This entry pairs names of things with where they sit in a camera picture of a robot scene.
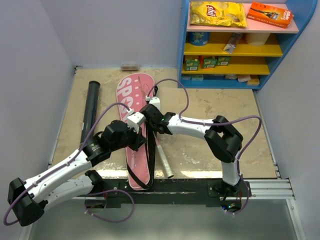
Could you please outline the pink badminton racket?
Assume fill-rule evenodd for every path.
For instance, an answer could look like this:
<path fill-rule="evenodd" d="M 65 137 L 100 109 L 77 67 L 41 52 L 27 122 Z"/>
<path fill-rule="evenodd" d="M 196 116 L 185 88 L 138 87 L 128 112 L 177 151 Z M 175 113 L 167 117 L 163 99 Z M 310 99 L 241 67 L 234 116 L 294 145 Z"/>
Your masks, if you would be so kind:
<path fill-rule="evenodd" d="M 170 167 L 170 164 L 168 162 L 168 159 L 166 157 L 164 149 L 162 148 L 162 146 L 157 138 L 155 138 L 155 144 L 156 144 L 156 149 L 157 149 L 159 157 L 160 157 L 160 161 L 162 163 L 163 173 L 164 173 L 165 177 L 167 179 L 173 178 L 174 177 L 173 171 Z"/>

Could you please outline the pink racket bag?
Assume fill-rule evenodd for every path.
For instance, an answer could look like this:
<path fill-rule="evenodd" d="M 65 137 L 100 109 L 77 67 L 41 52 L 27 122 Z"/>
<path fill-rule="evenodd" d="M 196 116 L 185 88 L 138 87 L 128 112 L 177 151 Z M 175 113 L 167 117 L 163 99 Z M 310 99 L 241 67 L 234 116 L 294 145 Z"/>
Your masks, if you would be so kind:
<path fill-rule="evenodd" d="M 155 85 L 153 77 L 147 73 L 133 73 L 124 77 L 117 85 L 116 100 L 127 105 L 135 112 L 146 105 L 145 97 L 148 92 L 154 96 L 151 87 Z M 129 186 L 135 191 L 151 188 L 154 181 L 156 143 L 153 132 L 147 131 L 145 125 L 141 126 L 142 134 L 148 138 L 138 151 L 127 147 L 126 164 Z"/>

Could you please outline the black shuttlecock tube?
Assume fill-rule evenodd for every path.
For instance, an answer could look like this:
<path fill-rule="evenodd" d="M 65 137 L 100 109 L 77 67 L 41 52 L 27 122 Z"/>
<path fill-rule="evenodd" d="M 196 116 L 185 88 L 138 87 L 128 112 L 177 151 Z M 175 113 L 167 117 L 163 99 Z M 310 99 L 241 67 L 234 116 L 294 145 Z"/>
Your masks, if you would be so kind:
<path fill-rule="evenodd" d="M 81 144 L 86 139 L 96 120 L 100 86 L 101 84 L 98 81 L 93 80 L 88 83 L 88 90 L 82 121 L 82 130 L 80 136 Z"/>

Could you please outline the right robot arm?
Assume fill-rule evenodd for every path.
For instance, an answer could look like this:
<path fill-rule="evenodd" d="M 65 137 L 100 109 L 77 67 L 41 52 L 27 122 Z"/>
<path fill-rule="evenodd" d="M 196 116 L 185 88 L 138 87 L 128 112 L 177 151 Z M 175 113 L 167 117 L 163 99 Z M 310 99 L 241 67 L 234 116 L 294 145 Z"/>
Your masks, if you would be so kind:
<path fill-rule="evenodd" d="M 223 192 L 233 197 L 241 190 L 237 157 L 243 136 L 225 117 L 218 115 L 215 119 L 199 120 L 180 117 L 173 112 L 162 114 L 152 104 L 145 105 L 139 112 L 156 133 L 186 135 L 206 141 L 215 158 L 221 161 Z"/>

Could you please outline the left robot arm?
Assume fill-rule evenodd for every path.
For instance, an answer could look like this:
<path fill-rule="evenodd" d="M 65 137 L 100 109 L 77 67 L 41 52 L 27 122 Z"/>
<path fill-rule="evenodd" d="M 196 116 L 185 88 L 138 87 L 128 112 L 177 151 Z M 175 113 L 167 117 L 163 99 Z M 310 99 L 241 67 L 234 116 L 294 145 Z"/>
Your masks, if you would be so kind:
<path fill-rule="evenodd" d="M 110 158 L 112 152 L 126 147 L 138 149 L 147 142 L 139 123 L 114 120 L 83 142 L 82 146 L 54 167 L 28 180 L 17 177 L 9 183 L 8 213 L 22 227 L 37 221 L 49 205 L 46 197 L 67 180 Z"/>

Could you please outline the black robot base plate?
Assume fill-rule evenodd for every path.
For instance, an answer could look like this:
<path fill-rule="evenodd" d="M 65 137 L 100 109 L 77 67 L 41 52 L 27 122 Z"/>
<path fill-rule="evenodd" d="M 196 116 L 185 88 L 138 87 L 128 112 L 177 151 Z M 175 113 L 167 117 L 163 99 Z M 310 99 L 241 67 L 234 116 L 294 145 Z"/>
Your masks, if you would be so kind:
<path fill-rule="evenodd" d="M 147 190 L 133 190 L 127 179 L 105 179 L 104 186 L 94 188 L 89 197 L 105 200 L 108 208 L 119 208 L 122 204 L 136 205 L 205 205 L 235 210 L 240 207 L 239 197 L 251 197 L 250 184 L 240 181 L 236 186 L 227 186 L 221 178 L 155 179 Z"/>

